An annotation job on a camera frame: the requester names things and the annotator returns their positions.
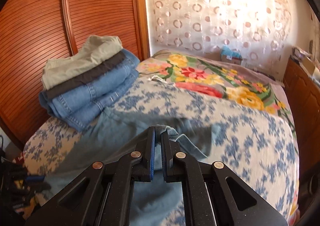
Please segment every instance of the black gripper frame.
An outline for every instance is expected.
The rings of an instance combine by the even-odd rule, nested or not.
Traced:
[[[27,221],[26,226],[128,226],[135,181],[153,178],[155,129],[118,162],[89,166]],[[161,134],[164,180],[181,182],[186,226],[287,226],[286,219],[222,162],[198,162],[167,131]]]

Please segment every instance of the denim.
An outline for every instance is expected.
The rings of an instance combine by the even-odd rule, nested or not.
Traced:
[[[135,182],[130,226],[158,226],[182,199],[181,183],[166,183],[163,180],[159,145],[161,133],[167,130],[170,140],[177,141],[183,151],[201,160],[210,155],[212,142],[219,135],[216,125],[198,127],[186,118],[124,113],[105,108],[97,125],[89,128],[59,167],[46,176],[45,181],[52,188],[43,192],[45,197],[52,198],[93,162],[112,163],[134,151],[136,144],[146,138],[147,129],[152,125],[155,125],[158,143],[155,148],[154,179],[150,183]]]
[[[134,81],[139,76],[137,70],[133,70],[129,76],[122,82],[115,90],[104,94],[84,105],[79,110],[73,112],[66,117],[59,117],[59,119],[66,122],[70,127],[73,127],[78,132],[84,130],[91,121],[93,121],[106,107],[112,106],[116,103],[127,91],[130,89]]]
[[[63,119],[88,105],[92,100],[115,91],[140,62],[131,52],[125,49],[122,52],[126,58],[121,63],[88,84],[72,89],[52,100],[47,98],[44,91],[40,92],[41,106],[48,110],[49,115]]]

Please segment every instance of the blue gripper pad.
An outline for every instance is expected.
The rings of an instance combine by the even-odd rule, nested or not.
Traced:
[[[163,135],[161,135],[161,160],[162,160],[162,173],[164,180],[167,179],[167,159],[165,158],[164,153],[164,144],[163,144]]]
[[[152,133],[151,140],[151,153],[150,153],[150,180],[153,180],[153,174],[155,171],[155,131]]]

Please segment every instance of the blue floral pattern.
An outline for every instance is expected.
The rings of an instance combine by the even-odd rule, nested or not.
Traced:
[[[281,118],[146,77],[138,78],[113,108],[186,117],[198,126],[217,125],[218,137],[204,162],[223,161],[288,218],[296,160],[291,129]],[[54,171],[80,136],[65,123],[50,118],[25,146],[23,154],[29,171]],[[162,226],[167,225],[185,225],[182,203],[163,221]]]

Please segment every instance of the sheer curtain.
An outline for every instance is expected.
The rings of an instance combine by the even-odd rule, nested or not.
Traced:
[[[210,58],[223,45],[270,74],[290,32],[287,0],[148,0],[151,43]]]

